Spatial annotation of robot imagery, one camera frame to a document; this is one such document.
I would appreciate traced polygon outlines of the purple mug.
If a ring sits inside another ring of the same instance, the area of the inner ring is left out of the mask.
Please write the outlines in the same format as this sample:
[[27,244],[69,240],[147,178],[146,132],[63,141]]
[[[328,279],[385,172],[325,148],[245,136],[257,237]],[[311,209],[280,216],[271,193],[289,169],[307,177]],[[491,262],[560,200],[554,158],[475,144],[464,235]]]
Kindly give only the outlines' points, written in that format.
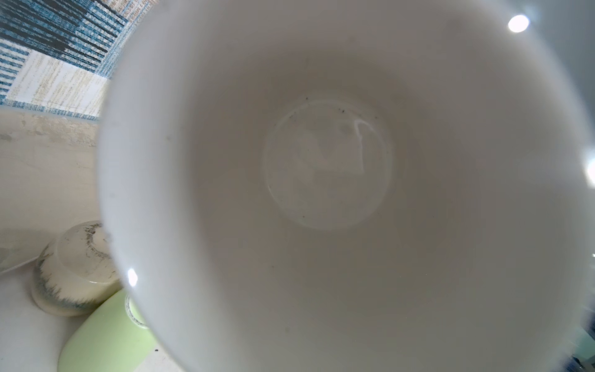
[[186,371],[556,371],[593,285],[591,123],[496,1],[162,1],[102,220]]

